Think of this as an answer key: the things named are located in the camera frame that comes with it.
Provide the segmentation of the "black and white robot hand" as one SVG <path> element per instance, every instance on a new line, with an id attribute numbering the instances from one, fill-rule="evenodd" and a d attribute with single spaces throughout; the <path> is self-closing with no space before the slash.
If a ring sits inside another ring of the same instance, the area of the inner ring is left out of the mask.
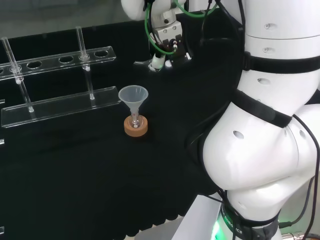
<path id="1" fill-rule="evenodd" d="M 182 24 L 179 21 L 154 28 L 149 36 L 152 59 L 148 67 L 151 71 L 159 72 L 163 68 L 178 68 L 192 60 L 185 43 Z"/>

